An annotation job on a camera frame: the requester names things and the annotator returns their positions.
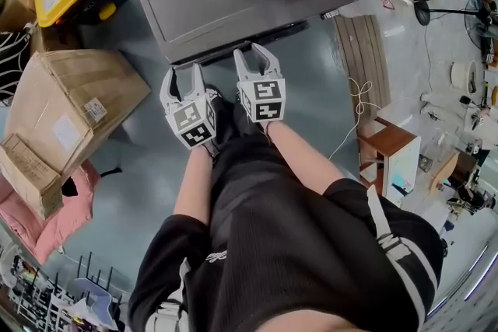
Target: shoe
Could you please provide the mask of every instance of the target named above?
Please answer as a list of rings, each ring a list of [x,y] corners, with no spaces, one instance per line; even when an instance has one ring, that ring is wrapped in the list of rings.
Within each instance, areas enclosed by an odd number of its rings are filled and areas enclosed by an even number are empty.
[[[209,95],[211,106],[216,115],[216,137],[212,143],[219,151],[222,151],[229,141],[238,137],[238,131],[232,118],[233,104],[226,101],[214,85],[206,85],[205,91]]]
[[[222,94],[219,92],[219,90],[216,88],[214,85],[206,85],[205,86],[205,92],[208,93],[209,99],[213,101],[215,98],[220,98],[223,100]]]

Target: gray floor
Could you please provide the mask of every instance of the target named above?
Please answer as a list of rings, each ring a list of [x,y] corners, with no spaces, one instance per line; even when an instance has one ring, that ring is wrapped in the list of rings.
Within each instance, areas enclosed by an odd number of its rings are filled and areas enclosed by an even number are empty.
[[[169,65],[160,54],[139,0],[128,0],[112,20],[83,30],[88,48],[122,51],[152,89],[151,95],[91,157],[103,172],[121,165],[122,174],[104,178],[96,189],[93,221],[65,244],[66,256],[53,253],[44,270],[57,270],[93,251],[102,264],[116,267],[113,285],[129,292],[147,247],[171,214],[188,151],[173,136],[159,101]],[[339,61],[332,24],[319,18],[291,37],[266,46],[280,60],[286,78],[285,121],[315,148],[330,155],[354,125],[345,73]],[[233,60],[205,66],[206,82],[223,95],[235,96]],[[356,136],[351,134],[334,160],[358,173]]]

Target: person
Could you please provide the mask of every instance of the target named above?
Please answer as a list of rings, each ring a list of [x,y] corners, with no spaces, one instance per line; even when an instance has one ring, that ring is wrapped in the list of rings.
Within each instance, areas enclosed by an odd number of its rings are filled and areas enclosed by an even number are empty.
[[[434,228],[285,123],[252,124],[218,93],[212,105],[216,139],[191,150],[142,261],[132,330],[420,330],[443,263]]]
[[[482,149],[493,149],[498,145],[498,108],[480,109],[473,103],[463,104],[456,97],[424,93],[420,99],[426,103],[421,114],[432,114],[445,121],[464,143],[478,143]]]

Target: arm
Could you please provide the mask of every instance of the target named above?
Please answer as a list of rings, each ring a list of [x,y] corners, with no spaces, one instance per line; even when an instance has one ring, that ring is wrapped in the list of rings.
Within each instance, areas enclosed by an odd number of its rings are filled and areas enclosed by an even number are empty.
[[[174,215],[186,215],[209,225],[211,201],[212,158],[202,145],[194,148],[188,158],[181,182]]]
[[[266,130],[305,187],[322,195],[328,186],[344,177],[333,163],[283,122],[271,122]]]
[[[186,257],[197,267],[209,254],[209,210],[212,158],[206,148],[191,151],[174,214],[151,242],[140,266],[129,302],[132,329],[143,332],[157,306],[180,286],[178,274]]]

